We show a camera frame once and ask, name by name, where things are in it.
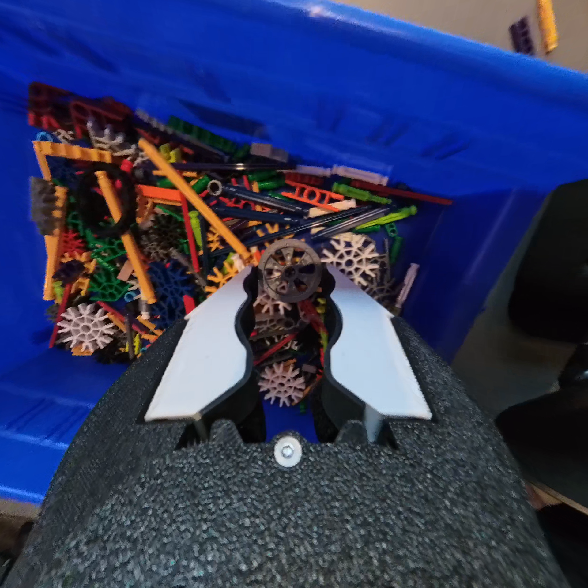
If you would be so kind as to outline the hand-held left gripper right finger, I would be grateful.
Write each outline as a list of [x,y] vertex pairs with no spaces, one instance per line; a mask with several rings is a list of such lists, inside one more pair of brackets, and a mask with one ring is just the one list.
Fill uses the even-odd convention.
[[324,382],[334,393],[383,418],[431,420],[415,371],[393,323],[394,315],[348,276],[325,266],[329,342]]

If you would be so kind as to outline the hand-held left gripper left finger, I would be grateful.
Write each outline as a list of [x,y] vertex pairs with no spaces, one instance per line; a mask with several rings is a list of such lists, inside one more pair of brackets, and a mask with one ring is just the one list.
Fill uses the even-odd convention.
[[197,416],[242,421],[253,410],[254,330],[258,270],[247,266],[185,316],[145,422]]

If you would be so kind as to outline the dark grey wheel hub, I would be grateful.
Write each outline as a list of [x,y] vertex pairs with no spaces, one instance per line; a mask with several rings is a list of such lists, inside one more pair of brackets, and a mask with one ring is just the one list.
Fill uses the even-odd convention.
[[322,280],[315,250],[297,239],[279,240],[265,249],[258,263],[259,290],[284,303],[309,299]]

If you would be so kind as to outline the pile of colourful construction pieces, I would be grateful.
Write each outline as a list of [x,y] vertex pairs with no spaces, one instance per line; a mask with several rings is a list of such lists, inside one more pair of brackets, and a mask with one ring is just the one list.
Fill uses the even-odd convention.
[[[294,165],[287,153],[239,144],[175,116],[156,118],[114,100],[40,82],[28,88],[28,123],[40,177],[30,179],[31,220],[47,262],[43,298],[50,348],[105,364],[141,357],[173,322],[256,266],[271,244],[297,239],[376,301],[398,313],[419,265],[396,280],[398,223],[448,198],[343,166]],[[78,175],[93,163],[128,172],[136,223],[100,239],[77,214]],[[95,173],[109,212],[122,216],[121,183]],[[300,406],[320,383],[327,331],[323,288],[284,303],[259,290],[252,332],[255,382],[267,402]]]

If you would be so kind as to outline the blue bin with square tag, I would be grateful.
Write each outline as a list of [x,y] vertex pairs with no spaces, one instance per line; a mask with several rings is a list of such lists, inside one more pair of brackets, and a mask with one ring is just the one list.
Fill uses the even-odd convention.
[[39,505],[121,364],[48,348],[38,82],[446,196],[399,223],[402,315],[452,360],[546,195],[587,178],[587,77],[348,6],[1,1],[1,498]]

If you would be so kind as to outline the grey table leg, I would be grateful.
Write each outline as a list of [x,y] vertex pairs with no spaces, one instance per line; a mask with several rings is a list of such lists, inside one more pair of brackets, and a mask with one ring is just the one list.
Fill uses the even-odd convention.
[[452,368],[490,416],[554,390],[576,345],[528,336],[511,324],[509,294],[494,290]]

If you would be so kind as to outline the black office chair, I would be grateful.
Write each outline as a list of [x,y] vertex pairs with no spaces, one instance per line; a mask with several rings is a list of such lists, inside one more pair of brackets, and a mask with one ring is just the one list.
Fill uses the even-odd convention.
[[557,389],[495,419],[524,478],[587,511],[587,180],[557,187],[519,266],[509,300],[524,334],[575,349]]

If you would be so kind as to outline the black rubber tyre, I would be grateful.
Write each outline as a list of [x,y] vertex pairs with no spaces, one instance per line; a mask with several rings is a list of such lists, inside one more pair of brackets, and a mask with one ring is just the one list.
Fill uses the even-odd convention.
[[[94,191],[94,188],[98,187],[95,175],[98,171],[106,172],[111,179],[121,183],[122,216],[115,224],[105,226],[100,224],[104,221],[109,208],[104,197]],[[77,188],[74,191],[75,208],[86,229],[100,239],[118,239],[131,229],[136,223],[137,203],[135,184],[128,172],[114,164],[100,162],[88,166],[77,178]]]

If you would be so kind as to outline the short yellow rod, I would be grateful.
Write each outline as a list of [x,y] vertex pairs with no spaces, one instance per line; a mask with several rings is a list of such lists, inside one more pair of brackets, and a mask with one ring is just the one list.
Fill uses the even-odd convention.
[[559,45],[559,33],[553,1],[536,1],[539,29],[546,54]]

